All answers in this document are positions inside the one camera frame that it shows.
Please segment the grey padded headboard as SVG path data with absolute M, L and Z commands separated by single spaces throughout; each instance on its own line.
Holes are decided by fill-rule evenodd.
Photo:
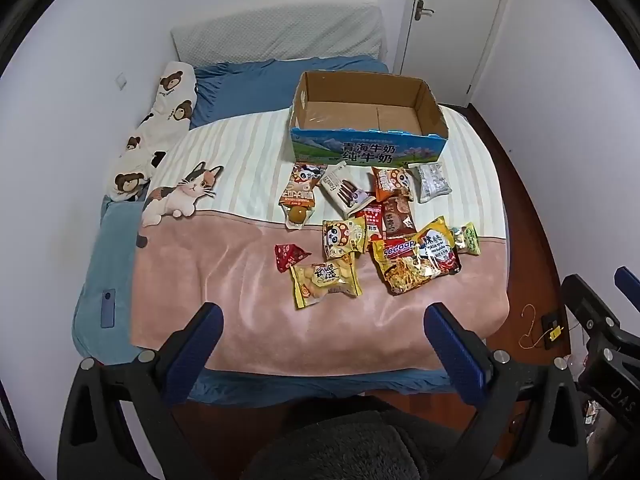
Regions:
M 371 3 L 289 3 L 171 29 L 193 66 L 367 55 L 386 58 L 382 11 Z

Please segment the small red snack packet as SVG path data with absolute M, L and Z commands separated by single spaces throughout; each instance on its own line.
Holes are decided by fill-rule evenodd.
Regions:
M 286 272 L 292 266 L 310 256 L 310 252 L 295 244 L 277 244 L 273 247 L 276 266 L 280 273 Z

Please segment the blue smartphone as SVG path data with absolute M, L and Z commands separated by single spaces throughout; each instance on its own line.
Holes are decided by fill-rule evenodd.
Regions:
M 102 328 L 113 328 L 115 326 L 115 291 L 107 289 L 102 292 L 100 326 Z

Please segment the bear print white pillow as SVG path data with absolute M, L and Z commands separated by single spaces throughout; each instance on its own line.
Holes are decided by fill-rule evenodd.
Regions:
M 110 200 L 134 200 L 142 193 L 163 158 L 189 131 L 197 100 L 194 67 L 169 62 L 149 113 L 128 136 L 107 179 L 105 194 Z

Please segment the yellow panda snack bag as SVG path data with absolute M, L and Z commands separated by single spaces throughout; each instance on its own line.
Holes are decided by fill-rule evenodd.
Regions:
M 352 252 L 364 252 L 367 227 L 363 218 L 325 221 L 322 224 L 324 256 L 331 260 Z

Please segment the blue bed sheet mattress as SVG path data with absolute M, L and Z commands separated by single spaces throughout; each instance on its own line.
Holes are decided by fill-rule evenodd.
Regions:
M 271 94 L 263 94 L 268 84 Z M 286 90 L 280 77 L 269 76 L 226 90 L 219 98 L 201 99 L 200 116 L 195 128 L 232 117 L 285 110 Z M 136 221 L 140 203 L 105 202 L 99 236 L 94 244 L 84 287 L 74 313 L 72 337 L 82 356 L 91 356 L 106 364 L 133 359 L 141 350 L 130 340 L 130 313 Z M 115 291 L 115 326 L 100 326 L 102 292 Z M 212 370 L 206 365 L 195 383 L 191 399 L 218 405 L 258 408 L 300 398 L 301 396 L 348 396 L 362 389 L 392 390 L 403 394 L 439 393 L 450 388 L 449 379 L 439 366 L 429 370 L 404 368 L 367 374 L 337 376 L 280 376 Z

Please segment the silver snack packet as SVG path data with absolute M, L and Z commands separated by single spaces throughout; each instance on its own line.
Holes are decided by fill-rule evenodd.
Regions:
M 426 204 L 433 198 L 452 192 L 439 162 L 427 162 L 413 168 L 419 183 L 419 202 Z

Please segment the yellow biscuit snack bag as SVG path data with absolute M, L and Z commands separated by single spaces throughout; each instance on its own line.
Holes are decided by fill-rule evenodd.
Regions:
M 290 273 L 297 310 L 318 304 L 329 294 L 344 294 L 352 298 L 362 294 L 353 254 L 306 266 L 296 264 L 290 267 Z

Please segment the dark fuzzy seat cushion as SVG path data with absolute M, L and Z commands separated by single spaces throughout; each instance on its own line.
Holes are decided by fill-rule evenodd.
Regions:
M 285 410 L 280 438 L 244 479 L 427 479 L 461 434 L 375 396 L 309 398 Z

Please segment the open cardboard milk box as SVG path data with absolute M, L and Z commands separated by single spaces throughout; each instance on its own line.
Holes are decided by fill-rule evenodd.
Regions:
M 296 162 L 405 167 L 434 162 L 449 130 L 427 83 L 382 73 L 307 70 L 290 123 Z

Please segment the brown snack packet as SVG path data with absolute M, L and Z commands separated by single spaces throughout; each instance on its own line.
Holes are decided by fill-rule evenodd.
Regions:
M 408 198 L 392 196 L 383 203 L 383 221 L 388 238 L 406 237 L 416 234 Z

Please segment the green candy bag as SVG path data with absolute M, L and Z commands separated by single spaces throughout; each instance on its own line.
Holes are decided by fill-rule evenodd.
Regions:
M 454 226 L 450 232 L 459 254 L 479 256 L 482 253 L 480 239 L 473 222 L 468 222 L 464 226 Z

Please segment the yellow cheese buldak noodle pack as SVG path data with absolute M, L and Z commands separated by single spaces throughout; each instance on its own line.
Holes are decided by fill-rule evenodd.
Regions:
M 411 236 L 375 240 L 372 255 L 393 295 L 461 270 L 456 243 L 444 216 Z

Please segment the orange panda snack bag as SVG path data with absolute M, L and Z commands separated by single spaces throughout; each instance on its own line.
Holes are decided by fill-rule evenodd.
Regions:
M 296 162 L 291 171 L 288 183 L 280 196 L 279 204 L 283 207 L 301 206 L 306 209 L 314 208 L 314 188 L 319 183 L 326 165 L 306 164 Z
M 374 194 L 379 203 L 391 197 L 401 196 L 413 200 L 410 174 L 405 168 L 373 167 Z

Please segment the white room door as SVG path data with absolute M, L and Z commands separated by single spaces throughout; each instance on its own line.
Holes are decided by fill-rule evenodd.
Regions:
M 433 16 L 414 19 L 406 0 L 393 72 L 427 82 L 438 102 L 465 106 L 480 80 L 506 0 L 424 0 Z

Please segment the white chocolate stick packet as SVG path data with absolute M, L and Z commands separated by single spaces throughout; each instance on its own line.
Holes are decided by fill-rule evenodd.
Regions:
M 344 218 L 353 216 L 375 200 L 370 192 L 360 188 L 352 180 L 346 162 L 339 162 L 326 168 L 320 179 L 320 186 Z

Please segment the clear packet with brown egg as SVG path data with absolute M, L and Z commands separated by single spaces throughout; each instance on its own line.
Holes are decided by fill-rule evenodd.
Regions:
M 314 208 L 302 205 L 285 206 L 285 226 L 289 230 L 300 230 L 314 213 Z

